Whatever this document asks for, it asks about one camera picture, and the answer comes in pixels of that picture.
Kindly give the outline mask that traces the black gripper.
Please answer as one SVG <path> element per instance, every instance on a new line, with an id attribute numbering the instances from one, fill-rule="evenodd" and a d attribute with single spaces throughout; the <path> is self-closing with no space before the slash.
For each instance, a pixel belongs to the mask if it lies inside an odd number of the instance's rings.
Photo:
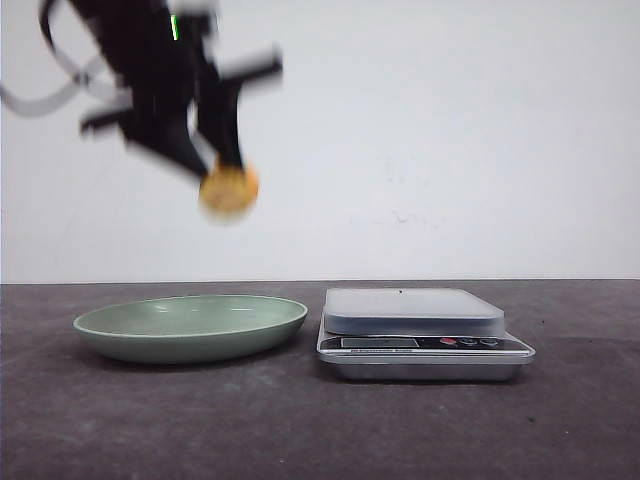
<path id="1" fill-rule="evenodd" d="M 204 38 L 213 33 L 207 11 L 173 14 L 165 1 L 73 1 L 132 107 L 82 122 L 101 128 L 122 120 L 128 141 L 182 167 L 198 179 L 208 169 L 187 127 L 190 103 L 197 106 L 197 130 L 224 168 L 243 170 L 238 136 L 238 98 L 249 83 L 282 74 L 282 57 L 252 58 L 236 69 L 218 70 L 207 57 Z"/>

